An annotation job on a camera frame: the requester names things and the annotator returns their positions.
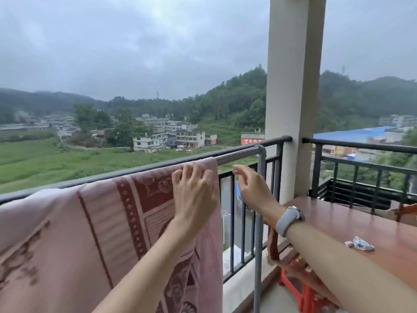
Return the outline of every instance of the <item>black metal railing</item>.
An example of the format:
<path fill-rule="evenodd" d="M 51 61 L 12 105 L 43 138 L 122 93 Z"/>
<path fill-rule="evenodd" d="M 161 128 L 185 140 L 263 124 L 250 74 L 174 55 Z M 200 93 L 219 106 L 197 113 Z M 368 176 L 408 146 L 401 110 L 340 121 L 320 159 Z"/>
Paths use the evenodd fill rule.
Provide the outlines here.
<path fill-rule="evenodd" d="M 381 165 L 375 163 L 360 162 L 338 158 L 336 156 L 327 156 L 322 154 L 324 145 L 351 147 L 357 149 L 372 149 L 385 152 L 399 152 L 408 154 L 417 154 L 417 147 L 407 147 L 399 145 L 369 144 L 369 143 L 351 143 L 339 142 L 322 139 L 304 138 L 303 143 L 315 144 L 313 176 L 311 190 L 309 195 L 313 198 L 323 199 L 332 203 L 339 203 L 353 206 L 368 207 L 371 213 L 375 210 L 388 210 L 391 207 L 391 201 L 399 202 L 401 211 L 404 204 L 417 202 L 417 194 L 411 193 L 410 178 L 417 176 L 417 170 L 402 167 Z M 333 176 L 326 178 L 320 183 L 321 163 L 331 162 L 334 164 Z M 338 178 L 339 165 L 346 164 L 354 167 L 352 180 Z M 377 172 L 375 185 L 366 184 L 358 181 L 359 168 L 369 168 Z M 383 187 L 381 181 L 384 174 L 401 173 L 404 175 L 404 183 L 401 190 Z"/>
<path fill-rule="evenodd" d="M 21 191 L 6 193 L 6 194 L 0 194 L 0 205 L 13 201 L 13 200 L 23 199 L 29 196 L 30 194 L 33 194 L 42 189 L 68 188 L 68 187 L 77 186 L 77 185 L 81 185 L 85 183 L 95 182 L 98 180 L 115 178 L 118 176 L 130 174 L 130 173 L 137 173 L 137 172 L 147 171 L 147 170 L 151 170 L 155 168 L 167 167 L 171 165 L 186 163 L 186 162 L 195 161 L 195 160 L 208 158 L 208 157 L 215 157 L 216 159 L 225 158 L 225 157 L 233 157 L 234 155 L 235 157 L 238 157 L 236 155 L 239 152 L 243 150 L 248 150 L 249 148 L 253 148 L 256 145 L 262 145 L 263 147 L 276 146 L 276 155 L 270 158 L 267 158 L 264 161 L 265 169 L 262 169 L 262 170 L 273 174 L 270 176 L 271 177 L 270 187 L 275 198 L 279 200 L 279 191 L 280 191 L 280 186 L 281 186 L 282 149 L 283 149 L 285 142 L 291 142 L 291 141 L 292 141 L 291 136 L 282 136 L 279 138 L 274 138 L 268 141 L 259 142 L 255 144 L 243 145 L 243 146 L 234 147 L 234 148 L 227 148 L 227 149 L 223 149 L 223 150 L 216 151 L 216 152 L 203 153 L 203 154 L 199 154 L 195 156 L 189 156 L 189 157 L 183 157 L 183 158 L 179 158 L 175 160 L 163 161 L 160 163 L 145 165 L 141 167 L 124 169 L 124 170 L 114 171 L 110 173 L 103 173 L 103 174 L 99 174 L 95 176 L 89 176 L 86 178 L 64 181 L 64 182 L 60 182 L 57 184 L 50 184 L 50 185 L 40 186 L 40 187 L 36 187 L 32 189 L 25 189 Z M 271 165 L 271 169 L 266 169 L 268 164 Z M 251 164 L 250 166 L 254 168 L 255 170 L 258 170 L 259 168 L 259 166 L 256 163 Z M 232 171 L 222 172 L 218 175 L 218 178 L 219 178 L 220 185 L 225 182 L 222 180 L 226 180 L 227 178 L 230 178 L 230 215 L 231 215 L 231 218 L 230 218 L 229 228 L 230 228 L 230 249 L 231 249 L 230 261 L 231 262 L 230 262 L 230 271 L 226 273 L 224 276 L 223 282 L 226 282 L 233 275 L 235 275 L 241 268 L 243 268 L 249 261 L 255 258 L 256 256 L 255 249 L 257 245 L 256 235 L 255 235 L 255 232 L 256 232 L 255 221 L 256 221 L 256 218 L 259 216 L 253 212 L 249 212 L 249 210 L 247 211 L 247 206 L 244 203 L 241 205 L 241 207 L 238 207 L 236 205 L 237 191 L 236 191 L 236 186 L 235 186 L 235 178 L 234 178 L 234 175 L 232 174 Z M 240 255 L 240 262 L 236 266 L 234 266 L 233 247 L 235 243 L 235 216 L 237 215 L 241 217 L 240 224 L 242 228 L 241 228 L 241 233 L 240 233 L 241 237 L 240 237 L 239 245 L 241 245 L 242 247 L 242 253 Z M 251 226 L 250 226 L 251 242 L 250 242 L 250 253 L 249 255 L 246 256 L 244 250 L 245 250 L 245 246 L 247 245 L 247 241 L 245 240 L 245 234 L 247 233 L 247 230 L 246 230 L 247 216 L 251 216 Z"/>

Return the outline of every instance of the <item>forearm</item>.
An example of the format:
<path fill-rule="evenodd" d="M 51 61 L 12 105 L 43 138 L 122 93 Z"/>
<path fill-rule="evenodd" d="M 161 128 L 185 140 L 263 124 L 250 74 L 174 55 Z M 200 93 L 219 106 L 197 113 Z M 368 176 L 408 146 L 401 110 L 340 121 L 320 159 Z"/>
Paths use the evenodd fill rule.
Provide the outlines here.
<path fill-rule="evenodd" d="M 185 230 L 173 220 L 93 313 L 155 313 L 174 266 L 189 243 Z"/>
<path fill-rule="evenodd" d="M 285 208 L 268 211 L 269 223 L 276 224 Z M 286 236 L 350 313 L 415 311 L 413 289 L 344 244 L 304 222 L 290 226 Z"/>

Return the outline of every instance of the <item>hand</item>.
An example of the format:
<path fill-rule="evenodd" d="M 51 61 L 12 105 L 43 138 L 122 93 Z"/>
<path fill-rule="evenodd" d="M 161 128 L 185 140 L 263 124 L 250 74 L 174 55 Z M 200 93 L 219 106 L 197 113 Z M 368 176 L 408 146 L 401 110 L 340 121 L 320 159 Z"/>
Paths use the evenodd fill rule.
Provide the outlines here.
<path fill-rule="evenodd" d="M 248 166 L 234 165 L 233 174 L 238 177 L 239 190 L 248 207 L 265 216 L 268 207 L 276 205 L 276 200 L 263 176 Z"/>
<path fill-rule="evenodd" d="M 202 165 L 184 165 L 172 174 L 174 220 L 190 239 L 206 224 L 218 205 L 218 182 Z"/>

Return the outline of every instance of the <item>red sign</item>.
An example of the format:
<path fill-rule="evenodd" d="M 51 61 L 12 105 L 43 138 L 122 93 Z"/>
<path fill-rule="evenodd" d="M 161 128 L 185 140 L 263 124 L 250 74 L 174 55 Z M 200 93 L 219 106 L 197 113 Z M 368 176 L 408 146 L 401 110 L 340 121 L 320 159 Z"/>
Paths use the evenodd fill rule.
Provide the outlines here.
<path fill-rule="evenodd" d="M 263 142 L 264 138 L 241 138 L 241 145 Z"/>

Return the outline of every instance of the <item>gray watch strap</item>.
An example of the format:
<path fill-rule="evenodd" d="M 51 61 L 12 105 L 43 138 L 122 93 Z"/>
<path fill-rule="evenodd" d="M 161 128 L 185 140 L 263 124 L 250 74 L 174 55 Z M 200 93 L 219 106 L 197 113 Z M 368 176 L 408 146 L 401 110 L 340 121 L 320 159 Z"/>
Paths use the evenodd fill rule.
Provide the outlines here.
<path fill-rule="evenodd" d="M 279 235 L 285 237 L 288 228 L 297 220 L 304 221 L 304 214 L 295 206 L 290 206 L 283 214 L 283 216 L 281 216 L 278 222 L 276 222 L 275 230 Z"/>

